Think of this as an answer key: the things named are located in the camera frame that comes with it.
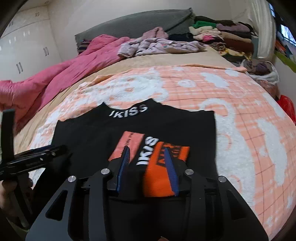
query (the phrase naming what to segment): beige bed sheet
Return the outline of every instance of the beige bed sheet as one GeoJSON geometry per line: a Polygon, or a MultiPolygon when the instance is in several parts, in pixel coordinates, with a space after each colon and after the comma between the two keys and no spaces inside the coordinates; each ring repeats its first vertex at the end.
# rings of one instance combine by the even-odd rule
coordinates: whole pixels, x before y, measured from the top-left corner
{"type": "Polygon", "coordinates": [[[45,123],[48,113],[58,106],[81,83],[93,81],[98,75],[118,74],[129,69],[152,66],[174,66],[183,64],[201,64],[224,68],[234,67],[232,63],[221,57],[218,52],[211,47],[207,47],[206,51],[199,53],[145,55],[122,60],[78,81],[76,84],[59,93],[28,122],[27,125],[15,137],[15,153],[20,153],[27,150],[33,139],[35,131],[45,123]]]}

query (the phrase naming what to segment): ceiling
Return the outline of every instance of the ceiling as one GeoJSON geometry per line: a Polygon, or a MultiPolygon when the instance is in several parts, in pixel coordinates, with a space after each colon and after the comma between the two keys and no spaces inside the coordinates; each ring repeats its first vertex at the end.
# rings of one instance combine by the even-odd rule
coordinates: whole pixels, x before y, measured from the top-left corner
{"type": "Polygon", "coordinates": [[[52,0],[29,0],[27,1],[19,11],[24,11],[33,7],[40,7],[48,5],[52,0]]]}

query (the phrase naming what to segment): purple folded cloth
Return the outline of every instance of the purple folded cloth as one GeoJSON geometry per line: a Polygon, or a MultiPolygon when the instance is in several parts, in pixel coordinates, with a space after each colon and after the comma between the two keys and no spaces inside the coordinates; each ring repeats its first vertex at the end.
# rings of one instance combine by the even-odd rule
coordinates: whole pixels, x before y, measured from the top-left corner
{"type": "Polygon", "coordinates": [[[224,26],[220,23],[217,24],[216,28],[219,30],[219,31],[232,31],[232,32],[243,32],[243,33],[249,33],[250,32],[250,29],[241,24],[241,23],[236,23],[234,26],[224,26]]]}

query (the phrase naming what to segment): red plastic bag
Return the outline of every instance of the red plastic bag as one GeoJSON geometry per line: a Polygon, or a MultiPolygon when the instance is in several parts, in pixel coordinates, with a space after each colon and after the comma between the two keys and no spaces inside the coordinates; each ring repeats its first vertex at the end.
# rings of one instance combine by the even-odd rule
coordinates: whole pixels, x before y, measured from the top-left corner
{"type": "Polygon", "coordinates": [[[293,102],[289,97],[282,95],[281,98],[277,101],[280,107],[287,113],[287,115],[292,119],[296,125],[295,109],[293,102]]]}

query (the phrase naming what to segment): black mechanical device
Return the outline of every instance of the black mechanical device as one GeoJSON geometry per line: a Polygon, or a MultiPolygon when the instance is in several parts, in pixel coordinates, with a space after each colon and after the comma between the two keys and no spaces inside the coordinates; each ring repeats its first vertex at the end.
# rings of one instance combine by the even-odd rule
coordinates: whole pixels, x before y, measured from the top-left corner
{"type": "MultiPolygon", "coordinates": [[[[183,238],[178,241],[268,241],[259,220],[226,177],[209,179],[199,175],[174,158],[169,148],[164,155],[172,191],[176,198],[186,200],[183,238]]],[[[119,195],[129,159],[130,150],[125,147],[120,158],[92,177],[68,177],[37,217],[26,241],[118,240],[110,228],[108,199],[119,195]],[[80,205],[83,211],[78,218],[81,210],[77,210],[77,199],[83,195],[88,198],[80,205]],[[82,231],[74,229],[73,223],[79,223],[82,231]]],[[[134,240],[146,240],[146,235],[134,240]]],[[[122,236],[120,240],[129,239],[122,236]]]]}
{"type": "Polygon", "coordinates": [[[4,110],[1,124],[0,181],[13,180],[17,187],[9,198],[17,212],[20,223],[29,228],[33,223],[32,210],[26,189],[28,188],[28,172],[45,167],[55,157],[67,152],[66,146],[45,146],[14,155],[13,123],[14,110],[4,110]]]}

